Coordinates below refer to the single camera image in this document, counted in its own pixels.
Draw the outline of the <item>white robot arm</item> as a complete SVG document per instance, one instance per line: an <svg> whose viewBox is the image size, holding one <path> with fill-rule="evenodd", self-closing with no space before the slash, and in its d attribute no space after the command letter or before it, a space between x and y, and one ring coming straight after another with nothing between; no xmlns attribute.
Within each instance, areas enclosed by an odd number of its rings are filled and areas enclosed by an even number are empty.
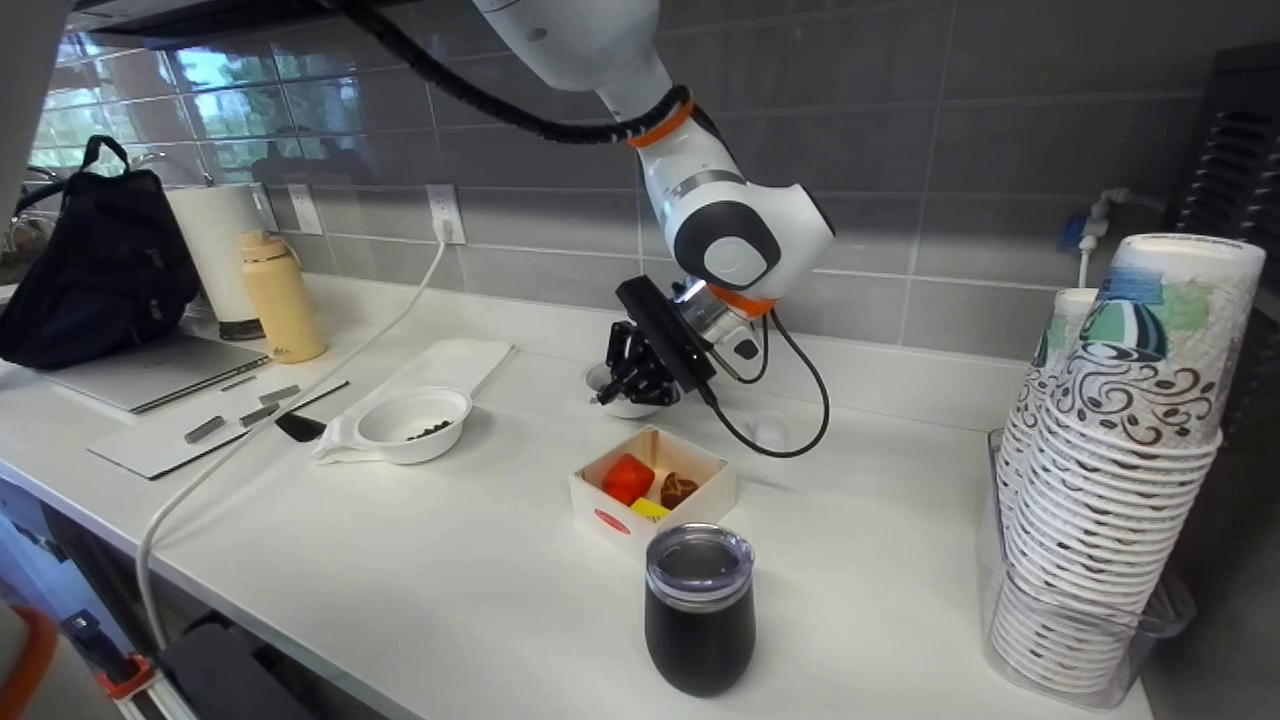
<svg viewBox="0 0 1280 720"><path fill-rule="evenodd" d="M660 0L471 0L487 26L557 91L594 91L638 150L663 244L713 325L686 319L653 281L625 301L663 372L708 395L706 341L768 317L834 248L805 184L751 184L658 52Z"/></svg>

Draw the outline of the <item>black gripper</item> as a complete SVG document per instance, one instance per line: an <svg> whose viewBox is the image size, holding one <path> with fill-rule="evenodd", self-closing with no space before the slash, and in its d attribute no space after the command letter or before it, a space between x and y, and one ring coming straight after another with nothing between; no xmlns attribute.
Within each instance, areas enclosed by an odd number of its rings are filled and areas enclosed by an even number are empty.
<svg viewBox="0 0 1280 720"><path fill-rule="evenodd" d="M701 378L706 359L693 347L680 347L675 359L663 359L631 319L618 319L610 326L606 378L595 387L595 399L671 409Z"/></svg>

